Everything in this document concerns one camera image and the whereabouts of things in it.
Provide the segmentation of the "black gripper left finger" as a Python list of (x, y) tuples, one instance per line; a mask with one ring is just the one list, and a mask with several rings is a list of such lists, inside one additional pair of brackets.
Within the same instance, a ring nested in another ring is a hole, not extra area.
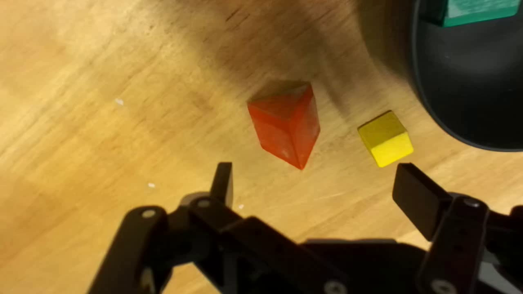
[(231, 161), (221, 161), (216, 166), (216, 173), (211, 184), (211, 195), (227, 207), (232, 205), (234, 182)]

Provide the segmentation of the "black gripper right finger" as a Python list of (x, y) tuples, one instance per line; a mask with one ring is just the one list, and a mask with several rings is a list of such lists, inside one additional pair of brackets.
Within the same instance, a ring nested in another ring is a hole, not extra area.
[(414, 163), (399, 163), (394, 178), (392, 199), (415, 225), (432, 240), (453, 197)]

